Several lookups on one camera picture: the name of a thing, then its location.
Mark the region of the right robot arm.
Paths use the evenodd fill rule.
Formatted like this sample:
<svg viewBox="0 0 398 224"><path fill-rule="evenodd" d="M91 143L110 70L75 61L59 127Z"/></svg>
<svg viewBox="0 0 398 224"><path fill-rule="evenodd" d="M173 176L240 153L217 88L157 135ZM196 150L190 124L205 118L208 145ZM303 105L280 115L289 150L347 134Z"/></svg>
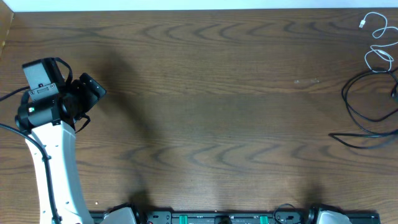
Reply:
<svg viewBox="0 0 398 224"><path fill-rule="evenodd" d="M306 224L351 224L349 217L339 208L325 205L322 203L314 203L308 211Z"/></svg>

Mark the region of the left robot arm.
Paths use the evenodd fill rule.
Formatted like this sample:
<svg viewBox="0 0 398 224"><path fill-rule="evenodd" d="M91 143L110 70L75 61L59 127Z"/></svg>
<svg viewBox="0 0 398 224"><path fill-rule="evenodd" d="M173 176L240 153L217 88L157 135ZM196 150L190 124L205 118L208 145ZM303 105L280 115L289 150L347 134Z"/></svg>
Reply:
<svg viewBox="0 0 398 224"><path fill-rule="evenodd" d="M78 174L75 123L104 97L106 90L87 73L63 77L60 58L42 58L22 66L28 91L17 110L18 134L34 162L40 223L94 223Z"/></svg>

